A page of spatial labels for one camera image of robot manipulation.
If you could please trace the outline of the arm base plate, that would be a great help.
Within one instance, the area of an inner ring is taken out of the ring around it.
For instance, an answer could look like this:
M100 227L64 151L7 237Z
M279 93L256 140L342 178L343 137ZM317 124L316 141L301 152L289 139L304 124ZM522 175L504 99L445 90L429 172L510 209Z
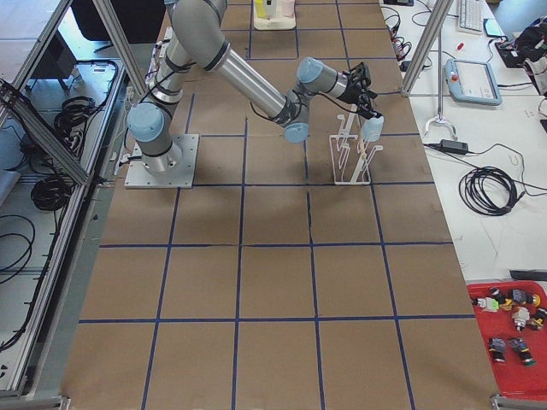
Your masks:
M144 155L135 143L125 178L127 189L191 189L195 177L198 134L173 135L171 149L162 156Z

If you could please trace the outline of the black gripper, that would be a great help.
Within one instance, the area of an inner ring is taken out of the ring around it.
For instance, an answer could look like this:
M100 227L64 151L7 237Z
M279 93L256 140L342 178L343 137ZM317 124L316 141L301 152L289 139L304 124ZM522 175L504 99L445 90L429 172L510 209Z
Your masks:
M382 113L373 107L373 100L378 94L369 89L372 79L366 63L359 62L349 71L343 71L341 79L345 80L346 86L344 92L339 96L340 101L355 104L356 112L366 120L382 117Z

